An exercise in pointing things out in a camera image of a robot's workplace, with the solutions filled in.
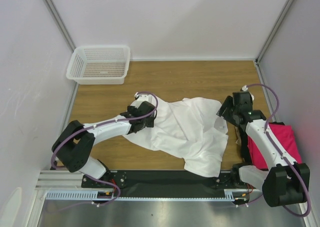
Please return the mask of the white t shirt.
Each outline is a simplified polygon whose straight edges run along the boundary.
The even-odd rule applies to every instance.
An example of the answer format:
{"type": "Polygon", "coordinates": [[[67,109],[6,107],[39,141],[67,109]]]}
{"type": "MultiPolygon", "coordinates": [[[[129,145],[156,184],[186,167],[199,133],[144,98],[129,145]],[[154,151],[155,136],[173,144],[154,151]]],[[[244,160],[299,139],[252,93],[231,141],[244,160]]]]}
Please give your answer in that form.
{"type": "Polygon", "coordinates": [[[184,159],[184,169],[217,178],[228,143],[227,122],[217,115],[221,102],[203,97],[166,102],[159,97],[153,127],[125,135],[131,143],[184,159]]]}

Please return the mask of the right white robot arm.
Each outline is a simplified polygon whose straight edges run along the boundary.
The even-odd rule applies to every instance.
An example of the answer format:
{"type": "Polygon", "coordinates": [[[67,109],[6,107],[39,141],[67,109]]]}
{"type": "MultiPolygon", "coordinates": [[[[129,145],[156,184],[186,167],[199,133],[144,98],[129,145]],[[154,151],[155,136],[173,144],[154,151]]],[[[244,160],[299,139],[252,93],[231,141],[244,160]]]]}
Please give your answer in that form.
{"type": "Polygon", "coordinates": [[[252,95],[248,91],[233,92],[224,100],[217,112],[228,123],[244,131],[256,144],[267,164],[263,171],[254,165],[242,165],[230,175],[236,188],[250,184],[262,192],[270,207],[293,204],[311,204],[309,195],[310,169],[298,163],[280,143],[261,110],[253,109],[252,95]]]}

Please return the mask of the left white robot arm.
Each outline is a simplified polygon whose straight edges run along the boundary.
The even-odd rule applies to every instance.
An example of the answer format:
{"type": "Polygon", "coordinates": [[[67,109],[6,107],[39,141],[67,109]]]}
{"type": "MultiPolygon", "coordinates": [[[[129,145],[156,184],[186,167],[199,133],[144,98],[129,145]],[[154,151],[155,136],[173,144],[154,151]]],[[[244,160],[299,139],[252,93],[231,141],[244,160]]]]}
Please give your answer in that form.
{"type": "Polygon", "coordinates": [[[93,147],[113,137],[152,128],[157,106],[148,100],[139,100],[136,105],[129,105],[126,112],[109,120],[89,124],[70,122],[51,148],[51,163],[59,159],[69,172],[80,172],[92,177],[97,186],[107,186],[110,171],[100,160],[91,157],[93,147]]]}

